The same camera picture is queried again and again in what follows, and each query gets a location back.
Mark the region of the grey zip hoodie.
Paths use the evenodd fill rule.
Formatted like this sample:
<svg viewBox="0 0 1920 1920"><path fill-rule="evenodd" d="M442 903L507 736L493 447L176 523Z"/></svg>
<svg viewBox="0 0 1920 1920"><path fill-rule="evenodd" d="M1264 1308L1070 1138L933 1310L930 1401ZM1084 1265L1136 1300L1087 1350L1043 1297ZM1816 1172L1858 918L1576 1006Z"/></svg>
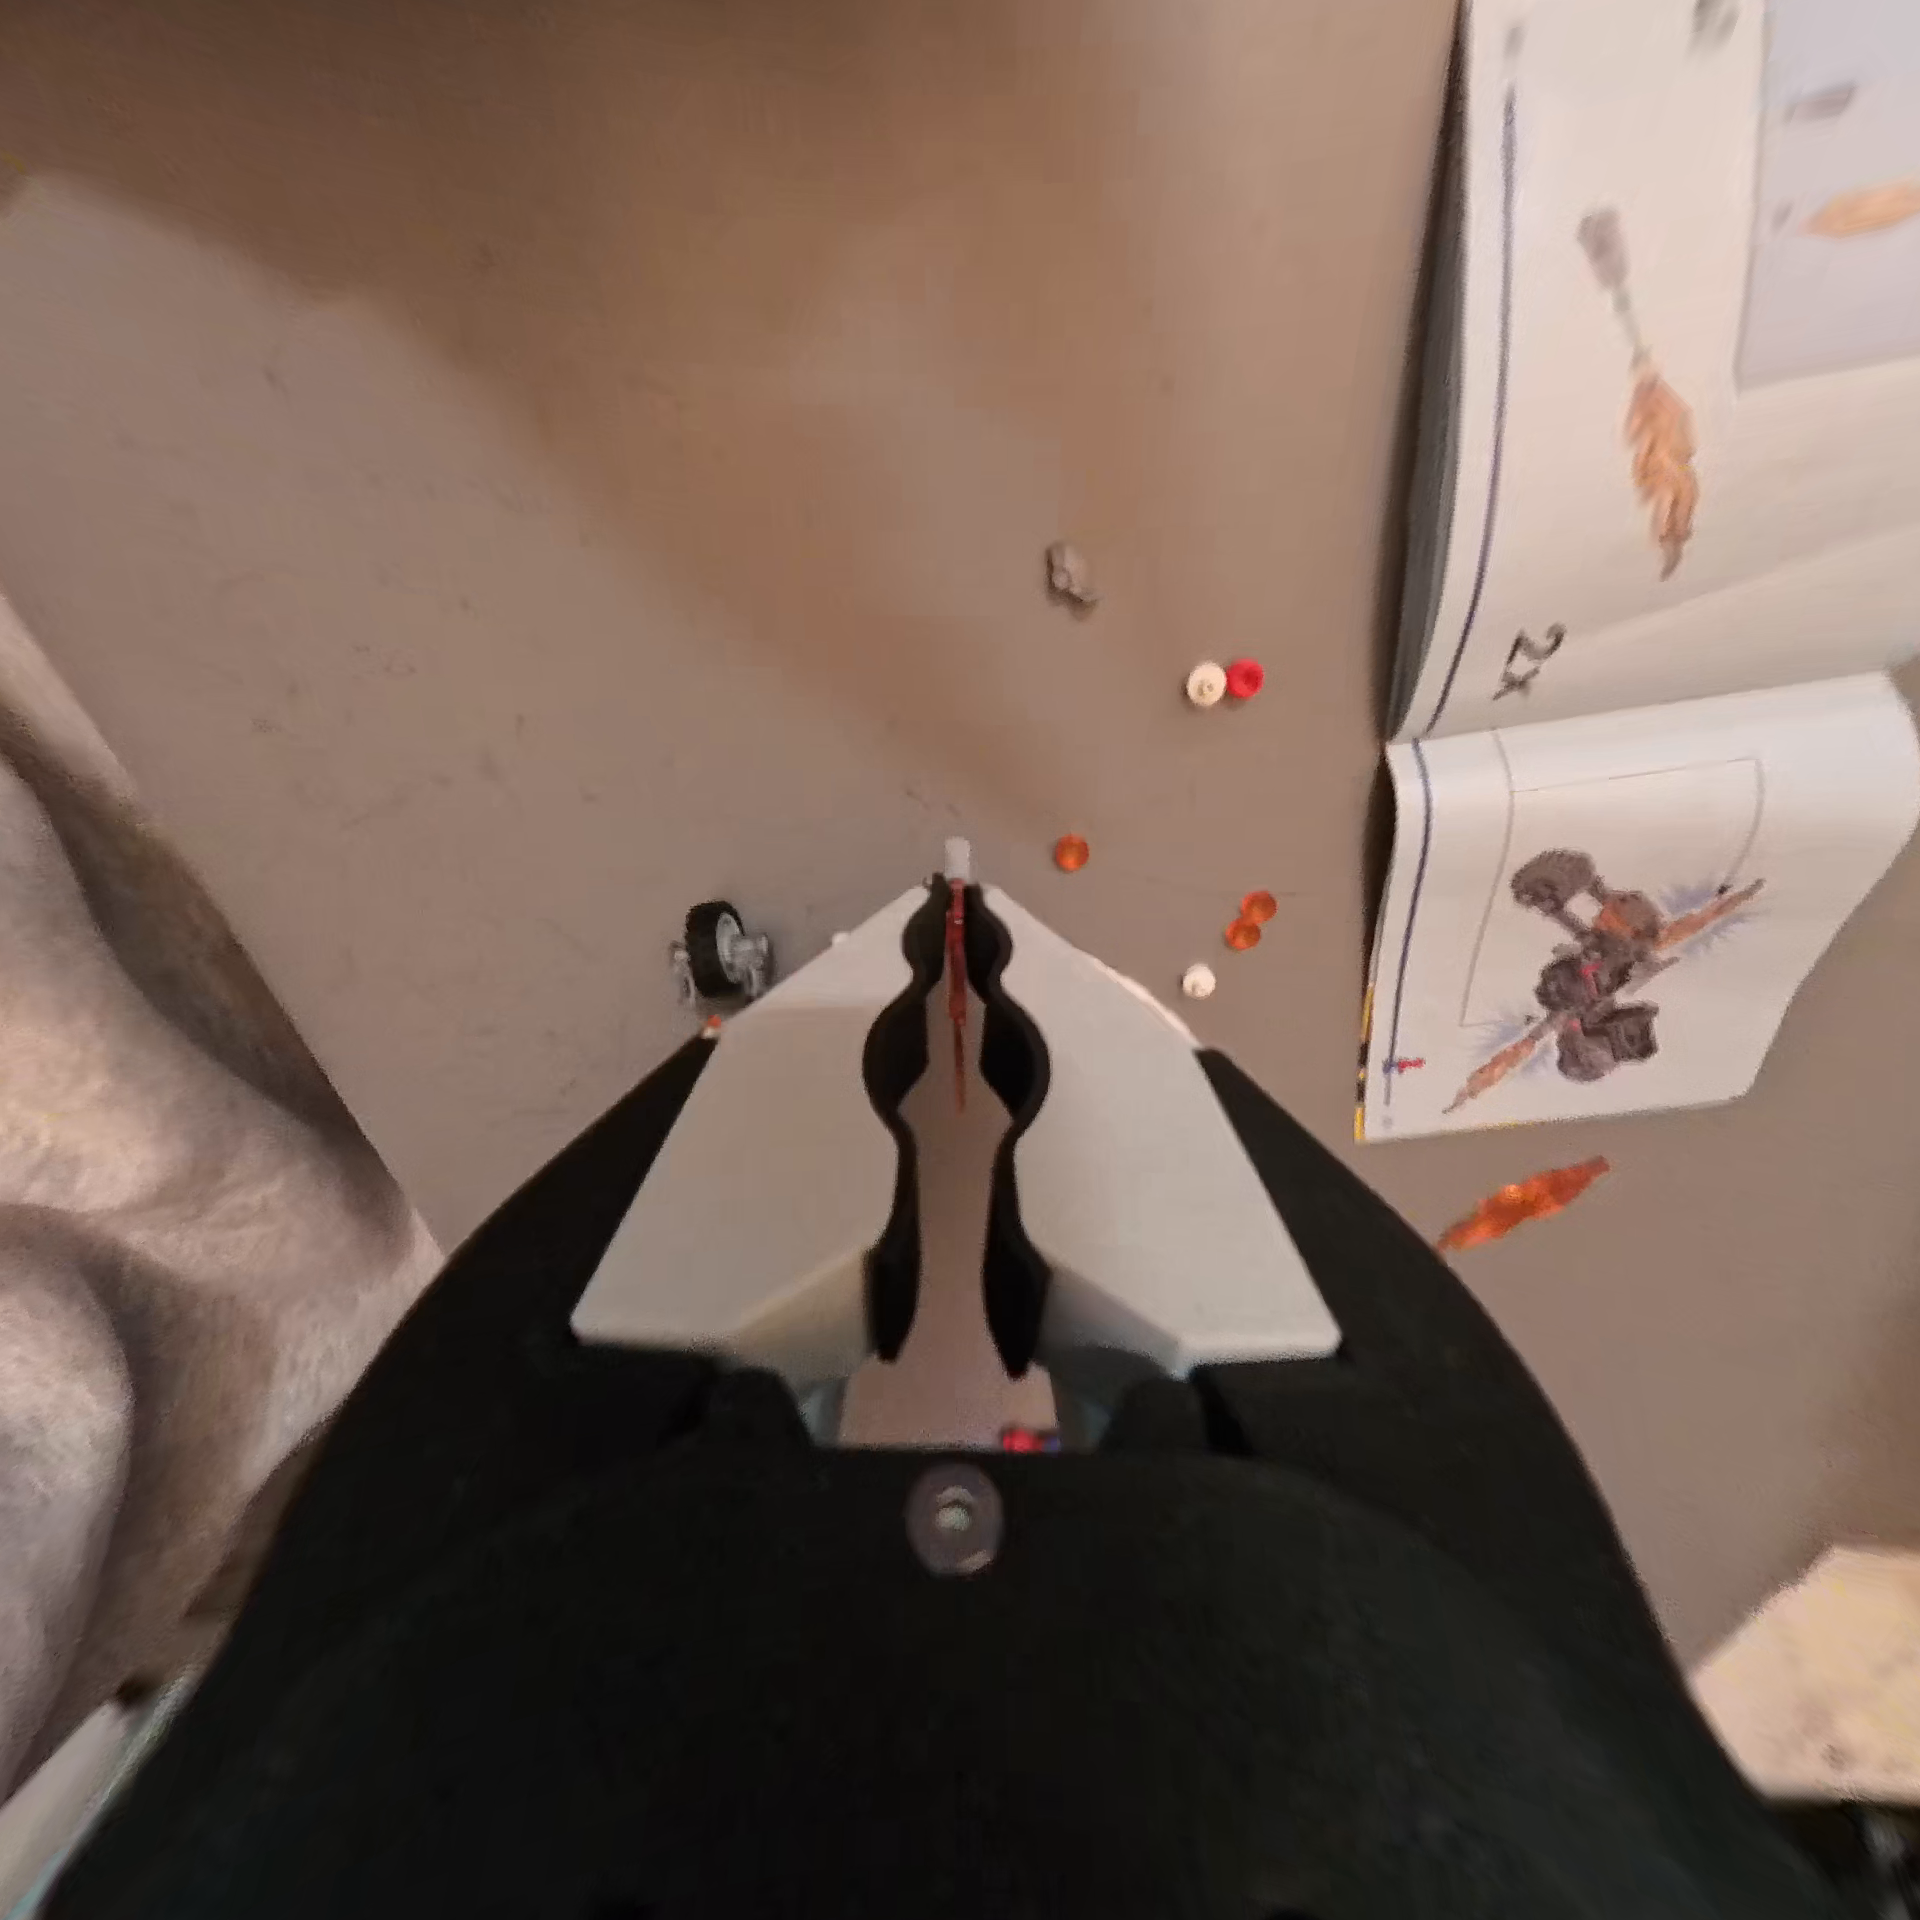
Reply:
<svg viewBox="0 0 1920 1920"><path fill-rule="evenodd" d="M442 1265L3 609L3 1779L203 1641Z"/></svg>

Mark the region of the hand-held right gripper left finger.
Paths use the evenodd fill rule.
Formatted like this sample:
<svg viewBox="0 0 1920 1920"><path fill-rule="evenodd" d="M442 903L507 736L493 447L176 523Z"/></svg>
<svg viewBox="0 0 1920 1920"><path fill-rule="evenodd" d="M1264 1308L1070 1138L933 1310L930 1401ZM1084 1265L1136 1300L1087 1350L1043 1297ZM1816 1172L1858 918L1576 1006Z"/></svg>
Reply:
<svg viewBox="0 0 1920 1920"><path fill-rule="evenodd" d="M907 889L734 1017L670 1123L568 1326L584 1347L780 1377L837 1436L922 1290L918 1153L941 884Z"/></svg>

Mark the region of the lego instruction booklet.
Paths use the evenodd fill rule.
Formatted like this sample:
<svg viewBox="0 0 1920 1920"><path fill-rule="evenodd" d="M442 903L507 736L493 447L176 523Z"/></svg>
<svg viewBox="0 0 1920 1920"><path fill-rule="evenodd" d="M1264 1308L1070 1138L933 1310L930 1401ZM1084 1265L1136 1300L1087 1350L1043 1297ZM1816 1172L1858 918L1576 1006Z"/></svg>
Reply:
<svg viewBox="0 0 1920 1920"><path fill-rule="evenodd" d="M1915 834L1918 8L1459 12L1356 1137L1741 1097Z"/></svg>

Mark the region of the black lego motorcycle model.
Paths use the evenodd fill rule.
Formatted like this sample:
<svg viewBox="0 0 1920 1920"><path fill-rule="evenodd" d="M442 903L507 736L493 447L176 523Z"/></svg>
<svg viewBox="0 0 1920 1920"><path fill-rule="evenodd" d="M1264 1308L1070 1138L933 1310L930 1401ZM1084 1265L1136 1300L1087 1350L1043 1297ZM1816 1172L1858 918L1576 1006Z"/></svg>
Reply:
<svg viewBox="0 0 1920 1920"><path fill-rule="evenodd" d="M734 1016L775 988L776 952L736 905L707 900L685 913L667 971L680 1009L695 1017L696 1038L714 1043Z"/></svg>

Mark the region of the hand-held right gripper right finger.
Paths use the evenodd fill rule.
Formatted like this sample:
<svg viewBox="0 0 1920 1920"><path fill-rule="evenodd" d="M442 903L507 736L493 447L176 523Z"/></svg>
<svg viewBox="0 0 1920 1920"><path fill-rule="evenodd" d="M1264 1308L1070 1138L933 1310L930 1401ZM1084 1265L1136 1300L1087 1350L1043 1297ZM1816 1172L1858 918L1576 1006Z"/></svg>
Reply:
<svg viewBox="0 0 1920 1920"><path fill-rule="evenodd" d="M1334 1359L1333 1310L1188 1024L995 884L970 889L967 975L1008 1118L982 1299L1063 1433L1102 1436L1144 1383Z"/></svg>

